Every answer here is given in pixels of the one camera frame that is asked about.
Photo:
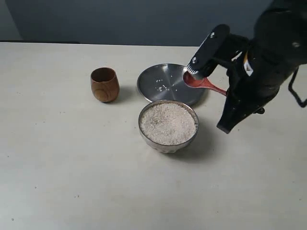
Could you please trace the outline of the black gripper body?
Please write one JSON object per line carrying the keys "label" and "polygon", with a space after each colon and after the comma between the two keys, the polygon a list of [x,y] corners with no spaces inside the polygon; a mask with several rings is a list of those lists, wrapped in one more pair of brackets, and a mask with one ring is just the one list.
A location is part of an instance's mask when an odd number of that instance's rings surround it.
{"label": "black gripper body", "polygon": [[307,62],[306,7],[269,7],[257,19],[254,37],[227,72],[227,113],[254,113]]}

